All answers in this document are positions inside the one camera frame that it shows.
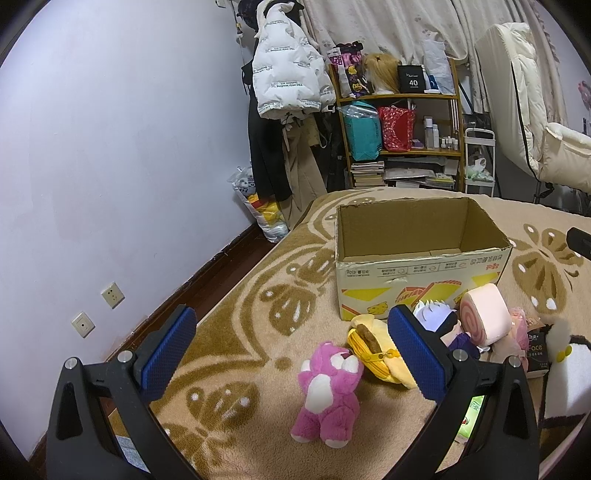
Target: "pink plush toy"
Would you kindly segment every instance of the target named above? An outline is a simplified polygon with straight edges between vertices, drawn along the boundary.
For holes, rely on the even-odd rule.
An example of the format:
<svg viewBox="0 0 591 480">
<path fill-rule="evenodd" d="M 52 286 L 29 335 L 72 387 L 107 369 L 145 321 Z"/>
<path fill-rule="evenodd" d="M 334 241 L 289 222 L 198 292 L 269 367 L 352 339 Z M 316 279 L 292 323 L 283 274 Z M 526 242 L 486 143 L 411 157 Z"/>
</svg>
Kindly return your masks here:
<svg viewBox="0 0 591 480">
<path fill-rule="evenodd" d="M 306 402 L 291 429 L 296 442 L 320 437 L 332 448 L 349 443 L 359 415 L 359 402 L 353 392 L 361 373 L 363 365 L 358 358 L 332 342 L 321 343 L 312 358 L 302 363 L 297 379 Z"/>
</svg>

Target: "metal screw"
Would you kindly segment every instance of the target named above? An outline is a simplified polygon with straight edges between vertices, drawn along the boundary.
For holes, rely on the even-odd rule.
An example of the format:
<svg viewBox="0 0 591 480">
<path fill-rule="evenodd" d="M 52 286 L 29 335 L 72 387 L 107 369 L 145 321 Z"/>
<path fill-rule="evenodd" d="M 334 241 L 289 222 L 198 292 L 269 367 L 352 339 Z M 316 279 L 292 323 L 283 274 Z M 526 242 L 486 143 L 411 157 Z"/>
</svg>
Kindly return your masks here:
<svg viewBox="0 0 591 480">
<path fill-rule="evenodd" d="M 119 362 L 121 362 L 122 364 L 125 364 L 129 362 L 133 357 L 133 352 L 130 352 L 129 350 L 123 350 L 122 352 L 119 352 L 119 355 L 117 355 L 117 360 L 119 360 Z"/>
<path fill-rule="evenodd" d="M 68 370 L 72 370 L 72 368 L 74 368 L 77 364 L 78 364 L 78 360 L 76 360 L 74 357 L 72 357 L 72 358 L 69 358 L 68 360 L 66 360 L 64 367 L 66 367 Z"/>
<path fill-rule="evenodd" d="M 515 355 L 511 355 L 509 357 L 509 365 L 512 366 L 513 368 L 519 368 L 521 366 L 521 360 L 519 360 L 519 357 L 516 357 Z"/>
<path fill-rule="evenodd" d="M 468 354 L 464 350 L 460 350 L 460 349 L 453 351 L 453 357 L 458 362 L 465 362 L 466 360 L 468 360 Z"/>
</svg>

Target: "red bag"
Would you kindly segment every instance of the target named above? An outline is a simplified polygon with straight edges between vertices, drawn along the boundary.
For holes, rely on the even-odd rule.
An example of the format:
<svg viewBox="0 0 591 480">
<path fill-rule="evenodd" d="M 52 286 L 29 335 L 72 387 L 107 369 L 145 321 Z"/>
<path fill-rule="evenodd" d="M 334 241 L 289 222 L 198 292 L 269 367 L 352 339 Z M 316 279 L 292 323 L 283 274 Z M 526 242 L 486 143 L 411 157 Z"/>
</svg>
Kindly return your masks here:
<svg viewBox="0 0 591 480">
<path fill-rule="evenodd" d="M 414 120 L 417 113 L 407 108 L 379 106 L 384 148 L 390 152 L 408 152 L 413 146 Z"/>
</svg>

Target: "black box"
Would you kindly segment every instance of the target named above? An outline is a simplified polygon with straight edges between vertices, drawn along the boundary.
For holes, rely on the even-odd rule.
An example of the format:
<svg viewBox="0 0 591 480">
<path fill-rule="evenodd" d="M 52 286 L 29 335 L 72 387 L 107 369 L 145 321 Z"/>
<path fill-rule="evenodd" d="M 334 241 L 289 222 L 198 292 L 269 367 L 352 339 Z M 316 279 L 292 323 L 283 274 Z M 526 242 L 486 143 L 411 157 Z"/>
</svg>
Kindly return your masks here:
<svg viewBox="0 0 591 480">
<path fill-rule="evenodd" d="M 399 65 L 401 93 L 425 93 L 425 75 L 421 65 Z"/>
<path fill-rule="evenodd" d="M 544 329 L 532 330 L 528 336 L 530 337 L 530 347 L 527 350 L 527 378 L 543 377 L 550 370 L 546 331 Z"/>
</svg>

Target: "baseboard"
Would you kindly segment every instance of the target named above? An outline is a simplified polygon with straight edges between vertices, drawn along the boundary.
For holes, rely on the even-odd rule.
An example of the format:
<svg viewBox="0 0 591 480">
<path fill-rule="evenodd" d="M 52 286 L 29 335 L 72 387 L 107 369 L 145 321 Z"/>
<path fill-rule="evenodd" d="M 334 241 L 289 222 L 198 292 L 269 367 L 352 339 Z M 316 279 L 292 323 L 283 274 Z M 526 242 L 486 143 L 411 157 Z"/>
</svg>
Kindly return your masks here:
<svg viewBox="0 0 591 480">
<path fill-rule="evenodd" d="M 259 227 L 254 224 L 236 237 L 230 245 L 207 262 L 195 275 L 174 292 L 156 311 L 137 327 L 123 344 L 109 356 L 114 358 L 122 350 L 134 350 L 140 346 L 150 332 L 158 330 L 172 314 L 179 304 L 186 303 L 201 288 L 211 281 L 213 276 L 226 264 L 230 263 L 241 254 L 242 247 L 253 241 L 260 233 Z M 46 478 L 46 447 L 47 438 L 44 435 L 31 454 L 29 463 L 41 475 Z"/>
</svg>

